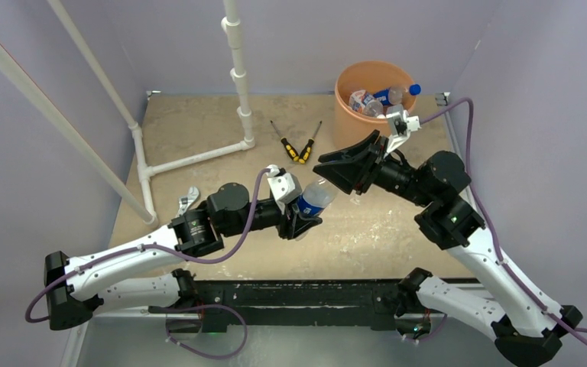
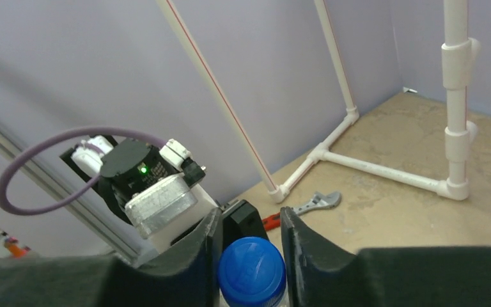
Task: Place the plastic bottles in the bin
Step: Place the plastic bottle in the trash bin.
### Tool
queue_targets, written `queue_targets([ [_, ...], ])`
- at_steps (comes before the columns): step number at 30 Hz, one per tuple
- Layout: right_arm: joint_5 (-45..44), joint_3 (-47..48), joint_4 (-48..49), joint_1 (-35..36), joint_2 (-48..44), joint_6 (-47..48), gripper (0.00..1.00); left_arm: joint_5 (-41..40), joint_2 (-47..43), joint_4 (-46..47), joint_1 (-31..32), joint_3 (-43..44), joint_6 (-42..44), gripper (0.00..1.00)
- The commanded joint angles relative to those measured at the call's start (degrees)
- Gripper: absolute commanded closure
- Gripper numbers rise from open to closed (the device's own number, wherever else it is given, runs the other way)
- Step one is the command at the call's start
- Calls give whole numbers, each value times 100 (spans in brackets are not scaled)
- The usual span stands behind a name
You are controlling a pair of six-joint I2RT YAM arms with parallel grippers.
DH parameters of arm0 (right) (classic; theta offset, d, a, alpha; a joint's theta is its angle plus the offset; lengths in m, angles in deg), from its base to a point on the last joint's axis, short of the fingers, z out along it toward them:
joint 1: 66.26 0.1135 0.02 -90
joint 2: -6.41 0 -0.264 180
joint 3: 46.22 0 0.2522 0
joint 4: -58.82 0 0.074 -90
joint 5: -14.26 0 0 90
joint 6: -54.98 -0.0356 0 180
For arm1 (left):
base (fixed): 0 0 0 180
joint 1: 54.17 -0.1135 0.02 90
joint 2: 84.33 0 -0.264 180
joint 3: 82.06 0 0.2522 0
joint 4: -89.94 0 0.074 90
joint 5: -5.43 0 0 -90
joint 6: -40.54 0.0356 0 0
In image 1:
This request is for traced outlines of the Pepsi bottle blue label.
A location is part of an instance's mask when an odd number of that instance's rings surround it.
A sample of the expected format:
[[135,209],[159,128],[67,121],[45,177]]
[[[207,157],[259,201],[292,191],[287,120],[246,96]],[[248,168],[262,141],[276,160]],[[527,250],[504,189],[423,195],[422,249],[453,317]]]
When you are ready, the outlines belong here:
[[382,89],[373,94],[383,106],[394,106],[401,104],[405,97],[416,96],[421,93],[419,84],[393,85],[387,89]]
[[324,178],[319,178],[304,188],[305,208],[298,208],[303,215],[319,216],[338,195],[338,189]]

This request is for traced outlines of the small blue label bottle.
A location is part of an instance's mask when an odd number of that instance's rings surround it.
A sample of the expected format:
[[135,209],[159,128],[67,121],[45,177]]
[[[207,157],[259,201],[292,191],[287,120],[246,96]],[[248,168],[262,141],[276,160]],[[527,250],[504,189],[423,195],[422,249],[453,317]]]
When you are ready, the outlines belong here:
[[348,101],[349,108],[364,116],[383,119],[383,104],[365,89],[354,91]]

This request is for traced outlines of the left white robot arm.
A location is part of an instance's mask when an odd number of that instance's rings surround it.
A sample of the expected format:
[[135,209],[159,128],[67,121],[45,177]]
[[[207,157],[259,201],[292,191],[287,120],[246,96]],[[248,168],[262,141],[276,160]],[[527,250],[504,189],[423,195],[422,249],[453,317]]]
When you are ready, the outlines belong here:
[[137,306],[191,311],[197,292],[190,277],[133,281],[132,277],[182,261],[213,265],[229,259],[251,231],[274,228],[281,239],[298,239],[318,226],[328,201],[312,185],[301,189],[286,177],[268,181],[270,196],[256,199],[239,183],[227,183],[198,207],[130,242],[91,255],[62,251],[44,259],[44,290],[51,330],[67,330],[98,313]]

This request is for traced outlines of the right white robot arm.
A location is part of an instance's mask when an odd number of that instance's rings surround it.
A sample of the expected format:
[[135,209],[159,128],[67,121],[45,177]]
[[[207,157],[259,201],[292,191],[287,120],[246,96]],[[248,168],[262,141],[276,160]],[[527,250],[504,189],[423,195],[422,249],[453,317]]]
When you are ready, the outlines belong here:
[[421,208],[415,221],[441,250],[464,265],[490,294],[462,291],[422,268],[397,286],[397,315],[438,310],[487,336],[516,366],[540,366],[562,347],[582,320],[572,305],[543,293],[510,258],[495,248],[490,225],[460,195],[470,177],[460,157],[438,151],[419,167],[401,153],[387,154],[388,140],[373,131],[358,144],[322,154],[314,172],[344,193],[380,187]]

